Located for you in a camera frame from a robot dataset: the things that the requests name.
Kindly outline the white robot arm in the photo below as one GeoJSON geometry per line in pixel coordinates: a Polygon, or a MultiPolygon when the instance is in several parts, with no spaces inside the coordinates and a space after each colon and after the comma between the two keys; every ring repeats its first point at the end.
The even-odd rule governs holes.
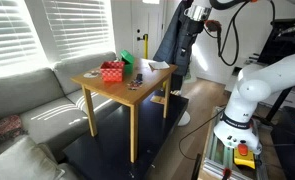
{"type": "Polygon", "coordinates": [[[295,53],[267,67],[257,64],[245,66],[237,77],[219,123],[214,127],[215,136],[226,147],[237,148],[244,144],[254,154],[259,155],[262,145],[251,124],[257,104],[275,92],[293,86],[295,53]]]}

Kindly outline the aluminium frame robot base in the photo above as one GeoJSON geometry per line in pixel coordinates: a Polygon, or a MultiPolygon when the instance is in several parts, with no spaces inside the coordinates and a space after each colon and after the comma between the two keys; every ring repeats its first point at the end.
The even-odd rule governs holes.
{"type": "Polygon", "coordinates": [[[266,165],[262,155],[254,154],[255,168],[252,169],[234,163],[234,148],[231,143],[225,146],[214,134],[214,126],[220,121],[222,107],[215,107],[212,112],[213,119],[209,123],[206,144],[201,159],[198,180],[222,180],[227,170],[227,180],[268,180],[266,165]]]}

